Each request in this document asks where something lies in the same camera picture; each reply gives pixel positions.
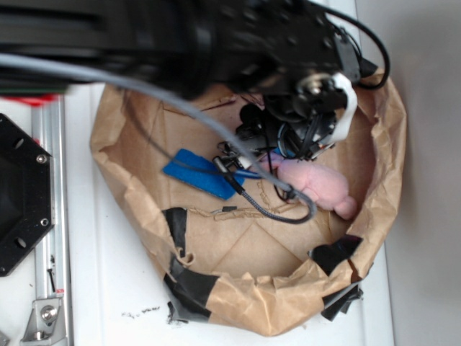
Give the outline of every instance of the screw hole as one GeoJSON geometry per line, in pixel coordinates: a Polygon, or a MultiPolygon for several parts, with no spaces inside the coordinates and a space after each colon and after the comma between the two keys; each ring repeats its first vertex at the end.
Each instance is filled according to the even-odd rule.
{"type": "Polygon", "coordinates": [[[20,249],[25,249],[27,247],[27,244],[23,238],[18,237],[14,240],[14,242],[16,243],[17,247],[19,247],[20,249]]]}
{"type": "Polygon", "coordinates": [[[20,138],[18,140],[16,140],[13,144],[13,148],[15,149],[19,149],[19,147],[24,143],[24,139],[23,138],[20,138]]]}

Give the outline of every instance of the gray cable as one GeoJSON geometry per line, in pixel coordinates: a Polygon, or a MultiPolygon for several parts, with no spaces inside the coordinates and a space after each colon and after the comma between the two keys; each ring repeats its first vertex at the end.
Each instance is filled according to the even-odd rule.
{"type": "Polygon", "coordinates": [[[301,198],[302,200],[309,200],[310,203],[308,203],[308,205],[313,206],[313,208],[310,208],[309,210],[311,218],[316,213],[315,205],[308,196],[304,195],[301,191],[293,190],[289,184],[266,172],[261,167],[259,162],[253,157],[253,154],[248,149],[246,149],[245,145],[226,127],[206,115],[204,112],[193,107],[190,103],[188,103],[188,101],[176,96],[172,92],[144,81],[126,76],[118,76],[116,74],[112,74],[110,72],[96,68],[77,66],[69,63],[61,63],[58,61],[48,61],[27,56],[17,56],[14,54],[0,53],[0,66],[15,68],[19,70],[27,70],[39,74],[57,76],[61,78],[66,77],[75,81],[82,81],[87,83],[101,81],[104,83],[113,84],[123,89],[131,89],[168,103],[171,106],[174,106],[175,108],[188,114],[188,116],[199,120],[201,123],[211,128],[219,136],[221,136],[224,141],[231,142],[246,158],[250,160],[255,170],[261,175],[261,177],[269,180],[272,184],[278,186],[285,192],[291,192],[294,196],[301,198]]]}

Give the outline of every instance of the metal bracket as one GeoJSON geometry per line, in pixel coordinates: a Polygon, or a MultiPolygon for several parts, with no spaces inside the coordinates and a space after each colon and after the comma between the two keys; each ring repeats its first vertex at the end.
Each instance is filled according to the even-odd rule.
{"type": "Polygon", "coordinates": [[[0,346],[7,346],[8,342],[9,342],[8,337],[2,332],[0,332],[0,346]]]}
{"type": "Polygon", "coordinates": [[[51,166],[50,154],[0,114],[0,277],[53,227],[51,166]]]}
{"type": "Polygon", "coordinates": [[[51,346],[65,338],[66,320],[62,299],[34,301],[21,346],[51,346]]]}

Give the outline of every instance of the crumpled brown paper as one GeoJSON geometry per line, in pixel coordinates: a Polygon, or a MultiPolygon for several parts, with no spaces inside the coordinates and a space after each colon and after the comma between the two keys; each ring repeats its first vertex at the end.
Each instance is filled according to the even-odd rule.
{"type": "MultiPolygon", "coordinates": [[[[358,89],[357,94],[359,108],[347,140],[318,160],[347,177],[360,210],[349,222],[320,210],[303,225],[278,223],[264,218],[240,195],[222,201],[167,177],[161,169],[169,160],[147,137],[171,155],[186,148],[208,159],[220,154],[216,145],[221,139],[174,108],[134,92],[105,89],[91,150],[161,277],[169,272],[171,254],[179,258],[161,211],[186,208],[187,256],[180,261],[191,270],[220,277],[206,305],[210,322],[281,334],[322,311],[322,297],[367,275],[397,215],[406,113],[391,81],[376,92],[358,89]],[[133,114],[147,136],[140,135],[133,114]],[[223,206],[238,209],[218,212],[223,206]],[[349,261],[327,276],[308,251],[344,234],[364,240],[349,261]]],[[[193,104],[235,130],[239,110],[247,102],[261,104],[258,97],[214,86],[193,104]]],[[[287,217],[306,212],[301,205],[281,202],[266,181],[247,180],[244,187],[272,212],[287,217]]]]}

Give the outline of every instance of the gray wall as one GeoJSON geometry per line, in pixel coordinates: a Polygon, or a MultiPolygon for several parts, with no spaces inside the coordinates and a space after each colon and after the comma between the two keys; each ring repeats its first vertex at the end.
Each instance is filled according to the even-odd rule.
{"type": "Polygon", "coordinates": [[[389,48],[409,116],[386,242],[396,345],[461,345],[461,1],[357,0],[357,12],[389,48]]]}

